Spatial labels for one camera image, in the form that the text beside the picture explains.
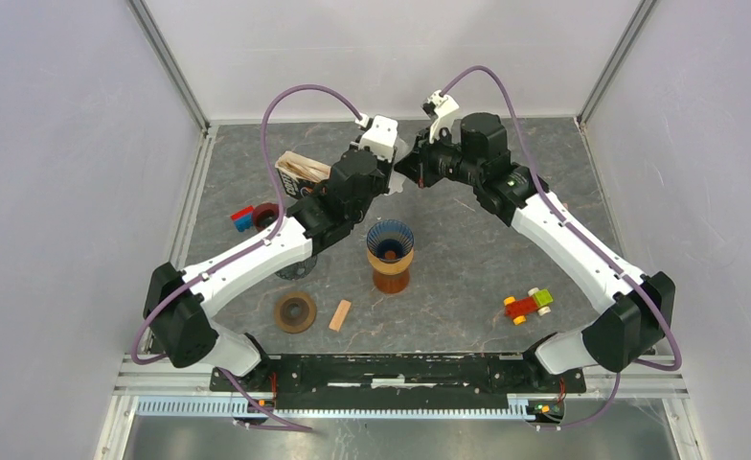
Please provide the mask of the blue glass dripper cone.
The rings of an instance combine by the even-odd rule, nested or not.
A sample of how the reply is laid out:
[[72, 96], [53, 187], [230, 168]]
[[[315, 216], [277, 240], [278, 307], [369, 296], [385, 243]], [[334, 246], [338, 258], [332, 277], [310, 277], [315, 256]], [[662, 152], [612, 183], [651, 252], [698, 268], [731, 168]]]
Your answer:
[[388, 219], [374, 224], [367, 233], [367, 249], [380, 260], [392, 251], [399, 259], [414, 249], [415, 239], [411, 228], [404, 222]]

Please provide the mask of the orange coffee filter box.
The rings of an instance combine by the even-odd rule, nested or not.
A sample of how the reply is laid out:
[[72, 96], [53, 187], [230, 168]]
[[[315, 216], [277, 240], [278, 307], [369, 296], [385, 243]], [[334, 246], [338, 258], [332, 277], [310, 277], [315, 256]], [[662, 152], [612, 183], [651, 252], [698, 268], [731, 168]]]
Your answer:
[[330, 165], [310, 159], [293, 151], [286, 151], [276, 161], [275, 168], [285, 193], [300, 199], [312, 193], [316, 185], [330, 177]]

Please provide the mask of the amber glass carafe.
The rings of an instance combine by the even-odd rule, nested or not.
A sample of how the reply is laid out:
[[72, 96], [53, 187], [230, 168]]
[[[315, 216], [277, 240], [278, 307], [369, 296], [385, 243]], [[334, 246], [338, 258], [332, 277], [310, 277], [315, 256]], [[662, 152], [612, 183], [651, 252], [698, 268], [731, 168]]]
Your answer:
[[382, 293], [397, 294], [409, 285], [410, 272], [406, 270], [400, 274], [383, 274], [375, 271], [373, 273], [373, 282], [375, 287]]

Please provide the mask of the dark red cup carafe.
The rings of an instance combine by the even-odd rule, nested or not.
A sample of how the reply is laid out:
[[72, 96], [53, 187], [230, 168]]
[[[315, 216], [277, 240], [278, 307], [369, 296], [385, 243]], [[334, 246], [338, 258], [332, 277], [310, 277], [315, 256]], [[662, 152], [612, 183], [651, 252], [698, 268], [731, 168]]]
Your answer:
[[265, 202], [256, 206], [252, 212], [252, 224], [258, 232], [261, 232], [279, 217], [279, 205]]

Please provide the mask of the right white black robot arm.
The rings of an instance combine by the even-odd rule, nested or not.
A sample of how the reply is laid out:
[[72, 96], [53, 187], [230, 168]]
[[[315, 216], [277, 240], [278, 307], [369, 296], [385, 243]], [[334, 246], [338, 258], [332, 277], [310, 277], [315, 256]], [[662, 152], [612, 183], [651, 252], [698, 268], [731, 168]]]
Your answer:
[[613, 373], [633, 363], [678, 369], [680, 359], [661, 365], [644, 357], [671, 330], [675, 284], [666, 273], [644, 273], [589, 234], [540, 177], [512, 161], [499, 116], [465, 116], [458, 140], [450, 129], [437, 139], [430, 134], [425, 128], [410, 144], [397, 141], [396, 173], [421, 188], [442, 179], [468, 185], [483, 209], [543, 250], [598, 314], [581, 328], [550, 334], [529, 348], [522, 376], [530, 388], [546, 391], [562, 373], [588, 366]]

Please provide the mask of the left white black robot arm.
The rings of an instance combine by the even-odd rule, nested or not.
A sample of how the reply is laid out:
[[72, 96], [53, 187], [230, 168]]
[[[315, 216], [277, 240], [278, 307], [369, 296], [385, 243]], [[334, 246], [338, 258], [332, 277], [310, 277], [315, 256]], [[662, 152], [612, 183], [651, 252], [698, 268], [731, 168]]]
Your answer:
[[400, 150], [379, 153], [354, 144], [330, 168], [330, 177], [282, 211], [254, 237], [182, 270], [171, 263], [153, 269], [143, 329], [176, 368], [199, 362], [233, 372], [247, 390], [263, 388], [270, 365], [250, 338], [222, 332], [213, 318], [231, 300], [275, 272], [316, 256], [346, 239], [374, 199], [390, 193]]

